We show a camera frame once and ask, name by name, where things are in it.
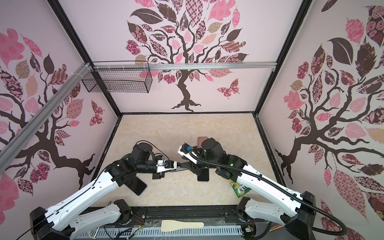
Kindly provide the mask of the purple smartphone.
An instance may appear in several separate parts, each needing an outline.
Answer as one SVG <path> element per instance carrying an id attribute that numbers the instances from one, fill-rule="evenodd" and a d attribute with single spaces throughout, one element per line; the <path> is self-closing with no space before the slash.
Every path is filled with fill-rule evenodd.
<path id="1" fill-rule="evenodd" d="M 198 182 L 208 182 L 210 180 L 209 169 L 202 169 L 198 175 Z"/>

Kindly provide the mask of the black phone case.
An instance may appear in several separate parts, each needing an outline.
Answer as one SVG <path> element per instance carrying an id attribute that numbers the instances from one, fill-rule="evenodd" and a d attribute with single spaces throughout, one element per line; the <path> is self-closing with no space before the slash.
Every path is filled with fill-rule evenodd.
<path id="1" fill-rule="evenodd" d="M 193 162 L 177 163 L 176 171 L 179 172 L 179 171 L 186 171 L 186 170 L 188 170 L 188 171 L 193 172 L 195 165 L 196 164 L 193 163 Z"/>

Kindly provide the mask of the pink phone case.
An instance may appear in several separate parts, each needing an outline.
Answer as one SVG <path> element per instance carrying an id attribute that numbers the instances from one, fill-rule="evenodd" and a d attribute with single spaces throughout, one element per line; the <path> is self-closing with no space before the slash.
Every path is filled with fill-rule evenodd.
<path id="1" fill-rule="evenodd" d="M 201 146 L 202 143 L 203 143 L 205 140 L 207 140 L 207 139 L 208 139 L 208 137 L 198 137 L 197 145 L 198 145 L 198 146 Z"/>

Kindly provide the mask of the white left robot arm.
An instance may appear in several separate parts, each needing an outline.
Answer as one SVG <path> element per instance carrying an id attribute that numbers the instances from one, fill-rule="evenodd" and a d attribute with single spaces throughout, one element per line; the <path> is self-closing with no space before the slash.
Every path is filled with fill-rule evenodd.
<path id="1" fill-rule="evenodd" d="M 35 240 L 73 240 L 94 228 L 111 223 L 128 223 L 132 210 L 125 200 L 83 214 L 88 207 L 121 186 L 133 188 L 136 175 L 162 174 L 175 170 L 177 163 L 156 156 L 152 145 L 139 143 L 130 154 L 107 165 L 99 176 L 56 205 L 38 207 L 30 213 L 31 233 Z"/>

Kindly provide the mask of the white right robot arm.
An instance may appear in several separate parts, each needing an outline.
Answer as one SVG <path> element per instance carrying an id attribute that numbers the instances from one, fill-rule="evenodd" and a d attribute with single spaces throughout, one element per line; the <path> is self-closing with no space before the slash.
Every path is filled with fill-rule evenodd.
<path id="1" fill-rule="evenodd" d="M 227 154 L 213 138 L 204 140 L 199 148 L 183 144 L 178 152 L 193 167 L 214 167 L 217 175 L 243 185 L 270 201 L 266 204 L 243 198 L 237 209 L 243 221 L 266 220 L 284 226 L 300 240 L 315 239 L 313 225 L 316 212 L 311 207 L 316 205 L 316 198 L 313 194 L 299 193 L 271 180 L 240 157 Z"/>

